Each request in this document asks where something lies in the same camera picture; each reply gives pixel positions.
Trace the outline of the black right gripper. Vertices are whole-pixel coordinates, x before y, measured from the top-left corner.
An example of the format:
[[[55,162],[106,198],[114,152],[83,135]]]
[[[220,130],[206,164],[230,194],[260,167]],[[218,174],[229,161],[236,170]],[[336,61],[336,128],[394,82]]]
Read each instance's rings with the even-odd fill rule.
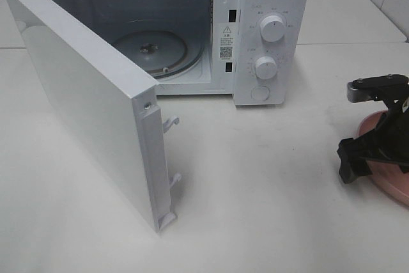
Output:
[[[375,128],[365,134],[368,150],[358,139],[340,141],[337,154],[341,160],[339,175],[344,183],[372,175],[366,161],[394,164],[402,171],[408,170],[408,110],[404,108],[407,100],[408,96],[385,104],[387,111],[382,113]]]

